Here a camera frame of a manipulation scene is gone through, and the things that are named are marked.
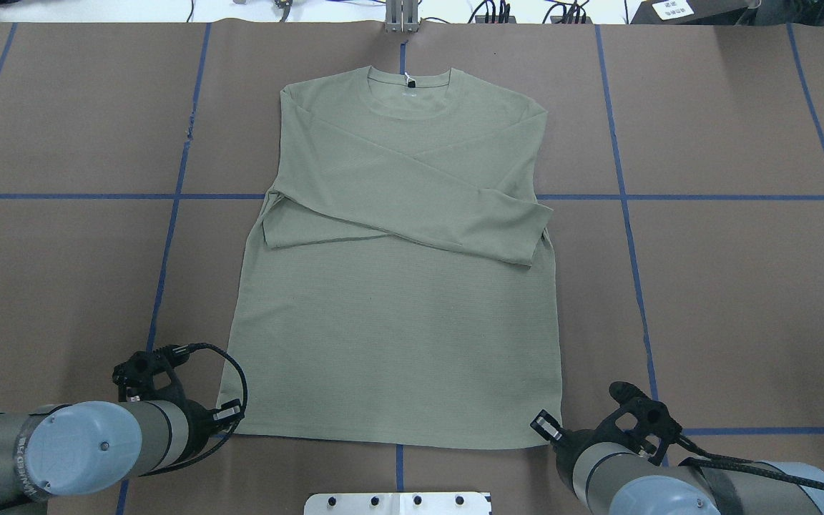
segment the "folded sleeve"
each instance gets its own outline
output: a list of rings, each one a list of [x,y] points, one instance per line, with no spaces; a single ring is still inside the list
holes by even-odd
[[[270,192],[300,206],[285,208],[294,220],[323,217],[316,230],[329,228],[335,239],[396,235],[429,247],[532,263],[551,209],[470,185],[453,170],[442,170],[433,153],[425,163],[320,120],[287,89],[281,100],[281,158]],[[378,122],[387,130],[388,121],[372,119]],[[540,138],[544,127],[544,115],[522,124],[524,131],[539,130]],[[278,221],[272,212],[266,215],[271,245],[292,241],[282,232],[295,232],[295,226],[281,215]]]

